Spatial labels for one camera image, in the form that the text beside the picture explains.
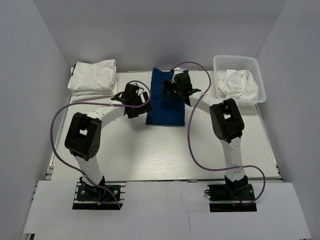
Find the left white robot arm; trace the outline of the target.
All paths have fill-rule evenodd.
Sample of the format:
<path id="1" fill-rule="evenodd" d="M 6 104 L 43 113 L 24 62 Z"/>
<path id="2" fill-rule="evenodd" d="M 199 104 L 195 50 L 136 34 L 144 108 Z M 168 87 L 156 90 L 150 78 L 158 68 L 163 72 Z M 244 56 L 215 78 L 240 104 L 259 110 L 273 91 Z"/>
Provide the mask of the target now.
<path id="1" fill-rule="evenodd" d="M 102 129 L 112 121 L 127 116 L 136 118 L 140 114 L 152 110 L 148 93 L 118 93 L 112 98 L 122 104 L 120 106 L 103 106 L 88 113 L 77 112 L 73 115 L 66 139 L 65 147 L 73 155 L 82 172 L 81 185 L 90 196 L 99 200 L 105 196 L 105 178 L 97 161 L 97 153 L 101 143 Z"/>

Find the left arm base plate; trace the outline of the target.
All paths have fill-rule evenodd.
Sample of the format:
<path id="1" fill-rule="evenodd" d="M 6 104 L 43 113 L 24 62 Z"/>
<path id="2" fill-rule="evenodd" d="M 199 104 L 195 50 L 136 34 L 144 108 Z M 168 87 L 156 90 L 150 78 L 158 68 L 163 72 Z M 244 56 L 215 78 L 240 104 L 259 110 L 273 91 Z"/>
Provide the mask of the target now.
<path id="1" fill-rule="evenodd" d="M 110 182 L 106 187 L 112 192 L 120 206 L 123 205 L 126 193 L 125 183 Z M 94 195 L 80 182 L 77 182 L 72 205 L 73 210 L 119 211 L 120 208 L 112 195 L 102 189 L 102 193 Z"/>

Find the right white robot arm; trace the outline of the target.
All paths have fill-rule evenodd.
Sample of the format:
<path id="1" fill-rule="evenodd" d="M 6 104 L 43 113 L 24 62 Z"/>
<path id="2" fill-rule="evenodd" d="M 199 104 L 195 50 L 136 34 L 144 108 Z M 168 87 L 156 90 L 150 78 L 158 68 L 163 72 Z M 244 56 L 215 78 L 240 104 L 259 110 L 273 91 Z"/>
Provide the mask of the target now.
<path id="1" fill-rule="evenodd" d="M 222 170 L 225 172 L 225 192 L 229 198 L 238 199 L 248 186 L 248 177 L 242 167 L 241 154 L 245 125 L 235 100 L 208 96 L 200 89 L 193 88 L 188 73 L 173 69 L 170 72 L 173 77 L 162 84 L 163 97 L 182 100 L 192 107 L 192 114 L 199 109 L 210 115 L 213 132 L 220 140 L 224 154 L 225 168 Z"/>

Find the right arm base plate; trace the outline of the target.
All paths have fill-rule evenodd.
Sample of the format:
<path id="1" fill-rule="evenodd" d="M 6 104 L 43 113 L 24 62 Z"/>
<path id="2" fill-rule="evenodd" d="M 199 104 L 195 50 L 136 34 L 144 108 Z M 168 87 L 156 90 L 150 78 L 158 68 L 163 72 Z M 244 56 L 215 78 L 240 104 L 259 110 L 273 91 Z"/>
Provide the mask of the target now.
<path id="1" fill-rule="evenodd" d="M 235 195 L 227 189 L 226 184 L 211 184 L 204 194 L 209 199 L 211 213 L 256 212 L 256 203 L 247 204 L 255 199 L 253 186 L 249 184 Z"/>

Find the white t shirt stack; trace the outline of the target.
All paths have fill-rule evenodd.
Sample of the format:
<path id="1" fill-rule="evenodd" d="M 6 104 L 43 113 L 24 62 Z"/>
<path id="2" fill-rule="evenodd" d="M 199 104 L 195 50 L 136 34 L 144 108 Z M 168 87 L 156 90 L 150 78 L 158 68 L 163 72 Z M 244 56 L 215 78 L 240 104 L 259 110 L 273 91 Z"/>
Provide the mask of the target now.
<path id="1" fill-rule="evenodd" d="M 118 92 L 117 61 L 103 60 L 97 63 L 77 62 L 71 69 L 67 88 L 71 101 L 112 97 Z"/>

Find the blue t shirt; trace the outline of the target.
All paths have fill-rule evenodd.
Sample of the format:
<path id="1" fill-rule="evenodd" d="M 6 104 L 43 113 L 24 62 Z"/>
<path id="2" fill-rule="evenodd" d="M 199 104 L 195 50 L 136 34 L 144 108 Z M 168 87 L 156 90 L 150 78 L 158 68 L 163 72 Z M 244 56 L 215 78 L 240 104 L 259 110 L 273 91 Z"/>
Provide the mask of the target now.
<path id="1" fill-rule="evenodd" d="M 163 82 L 171 80 L 173 74 L 153 68 L 150 84 L 152 111 L 147 113 L 146 125 L 183 127 L 185 125 L 185 103 L 177 98 L 163 98 Z"/>

